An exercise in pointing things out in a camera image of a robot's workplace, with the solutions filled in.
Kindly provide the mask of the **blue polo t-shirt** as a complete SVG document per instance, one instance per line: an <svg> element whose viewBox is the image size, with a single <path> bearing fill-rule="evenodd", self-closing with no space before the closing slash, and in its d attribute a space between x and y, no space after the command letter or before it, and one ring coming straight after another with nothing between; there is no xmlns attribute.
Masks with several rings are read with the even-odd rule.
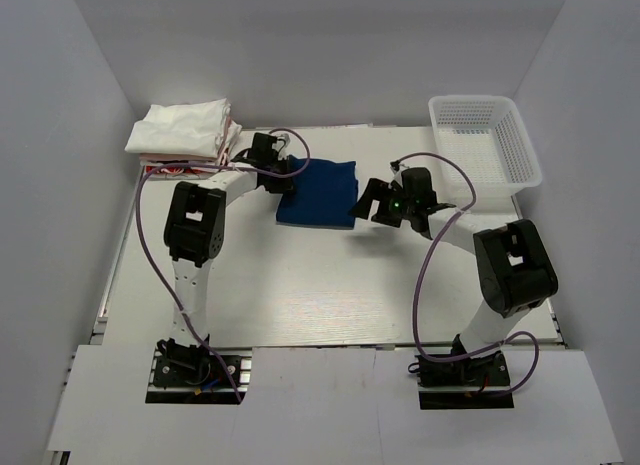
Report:
<svg viewBox="0 0 640 465"><path fill-rule="evenodd" d="M324 229L353 229L349 214L359 195L356 162L311 159L293 178L295 192L283 195L276 211L279 224Z"/></svg>

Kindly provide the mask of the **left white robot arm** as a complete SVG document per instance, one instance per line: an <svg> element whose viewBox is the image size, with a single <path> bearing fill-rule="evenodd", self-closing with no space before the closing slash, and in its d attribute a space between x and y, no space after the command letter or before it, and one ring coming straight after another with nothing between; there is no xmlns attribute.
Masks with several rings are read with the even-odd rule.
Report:
<svg viewBox="0 0 640 465"><path fill-rule="evenodd" d="M207 288L213 260L224 242L226 208L259 188L275 195L295 191L293 159L285 154L286 133L256 133L251 147L229 170L219 171L204 186L176 185L164 228L164 243L173 266L174 290L182 306L174 312L170 338L180 346L199 346L209 337Z"/></svg>

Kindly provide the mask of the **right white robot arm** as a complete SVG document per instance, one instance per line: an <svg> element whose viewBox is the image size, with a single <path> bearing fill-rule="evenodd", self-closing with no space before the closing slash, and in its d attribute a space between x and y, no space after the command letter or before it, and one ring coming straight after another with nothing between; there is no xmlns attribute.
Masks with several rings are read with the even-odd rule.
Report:
<svg viewBox="0 0 640 465"><path fill-rule="evenodd" d="M535 224L527 219L494 229L480 226L469 203L457 207L438 200L425 167L398 170L385 182L370 179L349 215L394 228L406 221L430 241L413 292L411 326L415 347L426 361L451 364L453 375L472 384L488 370L486 357L522 334L514 327L558 291L558 278ZM436 249L447 243L474 255L482 302L459 333L448 356L430 355L419 333L422 286Z"/></svg>

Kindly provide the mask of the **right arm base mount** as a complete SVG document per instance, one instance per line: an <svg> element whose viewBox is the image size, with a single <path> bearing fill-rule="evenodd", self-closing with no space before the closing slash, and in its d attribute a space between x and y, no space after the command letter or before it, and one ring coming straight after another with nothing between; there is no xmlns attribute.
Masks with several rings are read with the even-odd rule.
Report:
<svg viewBox="0 0 640 465"><path fill-rule="evenodd" d="M428 361L416 355L407 371L417 379L422 411L514 407L511 379L501 351L447 363Z"/></svg>

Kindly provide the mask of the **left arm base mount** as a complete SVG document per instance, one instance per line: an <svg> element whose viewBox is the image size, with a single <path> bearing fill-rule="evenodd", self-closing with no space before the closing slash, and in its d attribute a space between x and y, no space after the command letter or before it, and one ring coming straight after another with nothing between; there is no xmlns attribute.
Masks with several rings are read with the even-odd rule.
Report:
<svg viewBox="0 0 640 465"><path fill-rule="evenodd" d="M222 354L226 368L198 345L182 346L173 339L157 342L145 397L147 404L238 405L229 376L241 398L248 390L251 355Z"/></svg>

